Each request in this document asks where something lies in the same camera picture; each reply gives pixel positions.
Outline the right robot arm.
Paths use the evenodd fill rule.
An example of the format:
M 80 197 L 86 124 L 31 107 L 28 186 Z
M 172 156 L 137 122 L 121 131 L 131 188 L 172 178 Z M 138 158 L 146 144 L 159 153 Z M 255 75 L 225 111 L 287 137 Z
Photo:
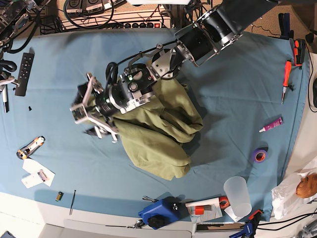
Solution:
M 26 48 L 41 23 L 42 0 L 12 0 L 0 12 L 0 89 L 15 81 L 11 75 L 17 70 L 15 62 L 4 60 L 3 55 L 16 54 Z M 14 40 L 34 26 L 27 40 L 18 49 L 12 49 Z

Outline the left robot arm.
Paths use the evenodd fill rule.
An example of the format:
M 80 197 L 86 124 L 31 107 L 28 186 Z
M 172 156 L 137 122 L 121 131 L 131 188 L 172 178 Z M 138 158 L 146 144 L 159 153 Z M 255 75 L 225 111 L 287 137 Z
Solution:
M 91 122 L 91 134 L 109 134 L 116 139 L 115 113 L 125 114 L 148 103 L 158 81 L 173 79 L 187 61 L 201 66 L 237 41 L 249 25 L 276 5 L 276 0 L 224 0 L 177 31 L 174 41 L 128 57 L 122 74 L 118 73 L 118 64 L 111 62 L 106 68 L 105 85 L 88 73 L 87 83 L 78 87 L 70 108 L 75 123 Z

